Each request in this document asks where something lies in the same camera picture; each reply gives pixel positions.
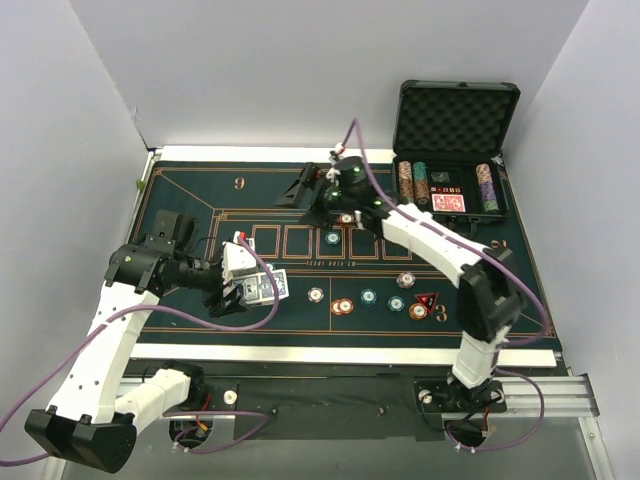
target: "poker table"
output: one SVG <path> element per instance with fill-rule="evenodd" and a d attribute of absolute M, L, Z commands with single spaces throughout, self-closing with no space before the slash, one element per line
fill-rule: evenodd
<path fill-rule="evenodd" d="M 372 152 L 376 178 L 388 189 L 392 157 L 387 151 Z M 227 360 L 266 361 L 268 357 L 286 361 L 296 352 L 296 358 L 299 355 L 300 359 L 314 361 L 320 358 L 314 352 L 323 352 L 320 361 L 341 361 L 345 352 L 351 356 L 357 352 L 366 361 L 367 354 L 374 352 L 376 361 L 384 361 L 386 357 L 380 357 L 384 352 L 389 355 L 388 361 L 395 363 L 407 352 L 455 354 L 461 338 L 456 323 L 457 290 L 442 273 L 403 247 L 376 239 L 355 225 L 336 224 L 332 229 L 321 230 L 300 223 L 303 210 L 273 206 L 296 180 L 305 162 L 323 162 L 326 158 L 324 149 L 224 147 L 165 147 L 162 155 L 156 156 L 148 166 L 146 188 L 140 196 L 131 238 L 149 231 L 160 209 L 196 217 L 200 226 L 198 237 L 202 239 L 194 252 L 197 256 L 210 257 L 235 231 L 246 232 L 255 238 L 256 251 L 266 262 L 276 269 L 286 269 L 289 297 L 281 301 L 268 325 L 251 332 L 205 329 L 168 314 L 153 313 L 133 357 L 215 359 L 222 355 Z M 493 247 L 506 246 L 515 252 L 518 275 L 544 301 L 509 176 L 504 166 L 499 168 L 509 214 L 499 224 L 480 225 L 475 240 Z M 465 226 L 459 229 L 464 232 Z M 340 234 L 339 244 L 325 241 L 329 231 Z M 402 272 L 415 275 L 412 288 L 402 289 L 396 283 Z M 324 295 L 318 303 L 308 298 L 314 287 L 322 289 Z M 361 303 L 364 289 L 376 292 L 374 305 Z M 429 315 L 422 320 L 409 316 L 409 306 L 417 302 L 417 295 L 434 299 Z M 387 301 L 392 296 L 404 300 L 402 311 L 389 310 Z M 343 298 L 351 299 L 354 309 L 348 315 L 335 315 L 330 309 L 331 302 Z M 197 291 L 169 290 L 160 304 L 207 318 L 202 295 Z M 270 308 L 255 307 L 246 313 L 222 317 L 218 322 L 248 325 L 264 318 Z M 528 305 L 509 338 L 532 335 L 540 328 L 540 319 L 533 306 Z M 551 353 L 562 350 L 553 327 L 533 348 Z M 527 358 L 533 358 L 533 351 L 529 353 Z M 419 360 L 412 357 L 410 361 Z"/>

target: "robotic arm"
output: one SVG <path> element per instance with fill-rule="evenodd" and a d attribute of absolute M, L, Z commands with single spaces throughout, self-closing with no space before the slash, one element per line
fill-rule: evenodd
<path fill-rule="evenodd" d="M 235 244 L 236 237 L 244 234 L 236 232 L 234 242 L 224 243 L 209 261 L 190 255 L 196 230 L 194 218 L 160 211 L 150 234 L 121 246 L 111 256 L 89 335 L 106 325 L 115 312 L 157 305 L 173 287 L 202 291 L 212 317 L 248 310 L 243 285 L 248 280 L 258 285 L 266 276 L 258 272 L 249 252 Z M 253 239 L 246 241 L 254 247 Z M 286 274 L 281 272 L 286 283 Z M 287 296 L 279 293 L 280 298 Z M 260 304 L 273 300 L 263 295 Z M 50 455 L 114 473 L 128 460 L 137 435 L 164 412 L 174 406 L 182 410 L 202 407 L 207 395 L 202 368 L 176 361 L 166 363 L 153 378 L 116 399 L 149 315 L 148 310 L 135 311 L 109 322 L 78 355 L 47 408 L 30 412 L 25 430 Z"/>
<path fill-rule="evenodd" d="M 524 295 L 480 256 L 452 244 L 420 222 L 493 256 L 509 268 L 514 263 L 512 252 L 467 240 L 435 222 L 429 212 L 420 211 L 414 204 L 402 204 L 395 194 L 388 194 L 401 212 L 418 220 L 409 221 L 378 197 L 362 158 L 342 158 L 343 150 L 338 145 L 331 152 L 331 168 L 326 173 L 318 165 L 307 163 L 276 206 L 304 208 L 303 199 L 311 192 L 301 223 L 330 228 L 339 214 L 352 213 L 360 228 L 406 247 L 440 270 L 458 288 L 457 322 L 462 327 L 460 351 L 446 381 L 448 408 L 473 411 L 490 403 L 499 394 L 493 371 L 500 346 L 525 306 Z"/>

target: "stack of poker chips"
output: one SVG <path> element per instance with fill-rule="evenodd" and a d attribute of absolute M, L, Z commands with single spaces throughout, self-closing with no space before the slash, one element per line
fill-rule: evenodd
<path fill-rule="evenodd" d="M 427 180 L 427 166 L 424 162 L 413 164 L 413 190 L 416 204 L 424 207 L 429 203 L 429 182 Z"/>
<path fill-rule="evenodd" d="M 408 203 L 413 203 L 413 179 L 411 178 L 411 164 L 409 162 L 398 163 L 398 179 L 402 199 Z"/>
<path fill-rule="evenodd" d="M 486 163 L 478 165 L 476 167 L 476 175 L 478 176 L 478 184 L 480 185 L 480 194 L 482 195 L 482 207 L 484 209 L 484 213 L 500 213 L 489 165 Z"/>

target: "case lid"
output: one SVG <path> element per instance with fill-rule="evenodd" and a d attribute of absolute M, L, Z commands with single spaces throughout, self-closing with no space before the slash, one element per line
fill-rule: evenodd
<path fill-rule="evenodd" d="M 422 82 L 400 88 L 393 151 L 479 161 L 500 152 L 520 98 L 513 83 Z"/>

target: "open case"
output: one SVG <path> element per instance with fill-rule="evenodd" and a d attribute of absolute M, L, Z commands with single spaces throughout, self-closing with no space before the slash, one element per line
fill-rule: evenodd
<path fill-rule="evenodd" d="M 492 158 L 502 142 L 520 97 L 512 83 L 423 82 L 400 88 L 393 151 L 393 187 L 400 191 L 398 164 L 426 165 L 429 201 L 420 206 L 442 223 L 499 222 L 508 206 L 500 172 Z M 489 166 L 497 209 L 486 213 L 476 167 Z M 464 212 L 434 211 L 433 194 L 459 193 Z"/>

